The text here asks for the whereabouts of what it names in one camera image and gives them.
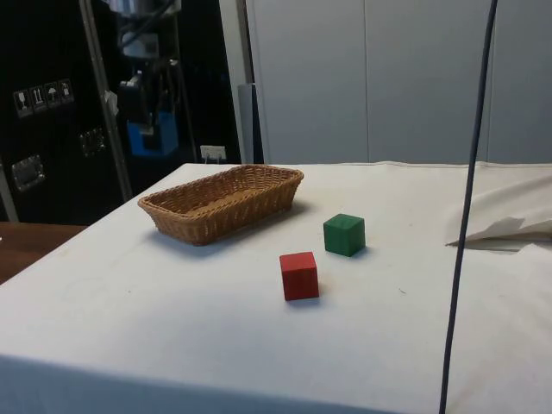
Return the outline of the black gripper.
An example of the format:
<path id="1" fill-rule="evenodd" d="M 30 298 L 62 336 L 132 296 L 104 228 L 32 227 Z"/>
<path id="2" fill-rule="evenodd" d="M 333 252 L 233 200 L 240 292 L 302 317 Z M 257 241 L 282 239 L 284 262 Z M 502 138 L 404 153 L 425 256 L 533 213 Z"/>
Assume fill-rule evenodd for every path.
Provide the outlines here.
<path id="1" fill-rule="evenodd" d="M 160 112 L 174 112 L 178 103 L 175 60 L 143 60 L 132 76 L 118 86 L 118 108 L 123 114 L 150 114 L 140 126 L 143 147 L 162 149 Z"/>

